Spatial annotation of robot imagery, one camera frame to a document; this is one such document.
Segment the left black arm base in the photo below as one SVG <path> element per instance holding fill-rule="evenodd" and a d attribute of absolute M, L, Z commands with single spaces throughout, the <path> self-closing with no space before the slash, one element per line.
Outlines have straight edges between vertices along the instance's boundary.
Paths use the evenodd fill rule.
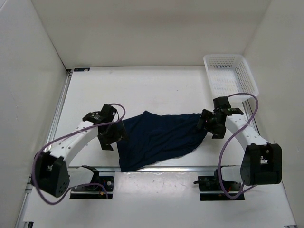
<path fill-rule="evenodd" d="M 114 174 L 103 174 L 96 168 L 82 166 L 93 172 L 89 184 L 74 187 L 70 199 L 74 200 L 112 200 L 114 192 Z"/>

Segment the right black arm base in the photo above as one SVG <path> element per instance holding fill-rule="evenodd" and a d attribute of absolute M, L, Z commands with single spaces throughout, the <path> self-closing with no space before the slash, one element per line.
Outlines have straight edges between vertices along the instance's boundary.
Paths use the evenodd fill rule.
<path fill-rule="evenodd" d="M 230 201 L 231 198 L 225 195 L 218 180 L 218 172 L 215 170 L 198 172 L 193 185 L 199 188 L 200 201 Z M 226 192 L 235 197 L 240 191 L 241 194 L 235 200 L 245 200 L 242 184 L 235 181 L 223 181 Z"/>

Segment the navy blue shorts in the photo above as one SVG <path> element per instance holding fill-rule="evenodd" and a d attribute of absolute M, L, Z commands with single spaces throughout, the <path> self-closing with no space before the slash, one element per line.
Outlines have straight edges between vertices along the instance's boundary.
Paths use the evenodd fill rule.
<path fill-rule="evenodd" d="M 144 111 L 123 120 L 128 139 L 117 143 L 121 171 L 136 171 L 193 152 L 207 135 L 197 128 L 199 119 L 198 113 L 157 115 Z"/>

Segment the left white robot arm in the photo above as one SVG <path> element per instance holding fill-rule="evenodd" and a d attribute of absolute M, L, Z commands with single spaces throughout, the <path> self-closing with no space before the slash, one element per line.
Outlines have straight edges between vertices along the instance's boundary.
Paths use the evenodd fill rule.
<path fill-rule="evenodd" d="M 35 155 L 31 181 L 39 195 L 46 192 L 56 198 L 64 197 L 72 188 L 102 188 L 96 168 L 82 165 L 69 171 L 68 167 L 78 153 L 93 139 L 97 139 L 103 151 L 113 151 L 112 144 L 128 138 L 123 125 L 123 115 L 116 107 L 120 104 L 104 104 L 100 111 L 87 113 L 78 127 L 45 145 Z"/>

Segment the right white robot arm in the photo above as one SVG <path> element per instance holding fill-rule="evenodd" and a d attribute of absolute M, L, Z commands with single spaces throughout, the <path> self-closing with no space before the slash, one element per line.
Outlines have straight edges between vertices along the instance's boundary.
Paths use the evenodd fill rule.
<path fill-rule="evenodd" d="M 282 180 L 282 148 L 260 136 L 247 123 L 244 113 L 231 107 L 227 97 L 215 98 L 213 104 L 213 111 L 202 111 L 197 129 L 211 133 L 214 139 L 223 139 L 229 130 L 244 150 L 240 165 L 217 168 L 214 186 L 224 190 L 231 182 L 246 186 L 279 184 Z"/>

